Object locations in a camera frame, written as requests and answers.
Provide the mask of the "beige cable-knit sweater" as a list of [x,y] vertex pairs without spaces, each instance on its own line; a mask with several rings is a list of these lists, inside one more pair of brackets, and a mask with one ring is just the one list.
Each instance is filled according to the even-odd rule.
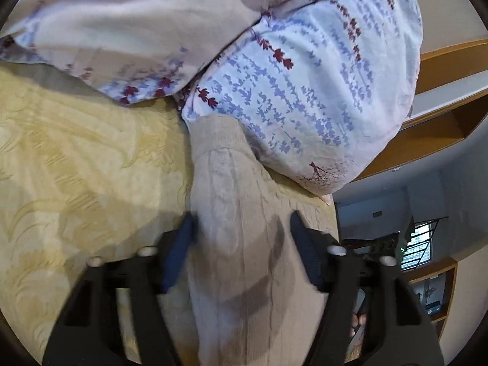
[[301,365],[326,297],[294,247],[289,219],[337,233],[330,196],[315,197],[267,171],[240,123],[210,115],[189,126],[194,180],[189,206],[199,234],[182,280],[189,305],[164,303],[185,365]]

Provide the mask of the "yellow patterned bedspread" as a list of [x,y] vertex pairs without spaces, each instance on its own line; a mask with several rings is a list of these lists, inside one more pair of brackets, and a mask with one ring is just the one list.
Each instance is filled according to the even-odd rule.
[[[1,313],[37,362],[87,259],[125,259],[178,225],[190,155],[169,99],[124,108],[52,67],[1,62]],[[337,237],[333,203],[267,170],[273,214],[285,224],[298,209],[309,226]],[[288,297],[272,311],[281,326],[251,365],[301,365],[322,314],[325,298],[285,233],[285,260],[268,286]],[[199,365],[185,275],[160,305],[184,365]]]

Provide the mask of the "floral pillow with tree print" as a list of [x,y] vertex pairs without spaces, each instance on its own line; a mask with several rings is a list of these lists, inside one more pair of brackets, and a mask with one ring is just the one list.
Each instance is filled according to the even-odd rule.
[[261,163],[329,195],[398,134],[422,41],[417,0],[288,0],[182,93],[182,117],[237,119]]

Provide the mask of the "pink floral pillow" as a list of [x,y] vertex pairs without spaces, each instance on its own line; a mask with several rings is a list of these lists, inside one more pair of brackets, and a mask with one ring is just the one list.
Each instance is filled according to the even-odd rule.
[[178,93],[288,1],[317,0],[19,0],[1,30],[1,57],[49,64],[134,104]]

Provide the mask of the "wooden wall shelf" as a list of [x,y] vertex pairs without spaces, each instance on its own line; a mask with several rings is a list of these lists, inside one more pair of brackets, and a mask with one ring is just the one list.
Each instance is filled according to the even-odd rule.
[[421,54],[411,117],[357,180],[400,168],[464,141],[486,117],[486,101],[486,39]]

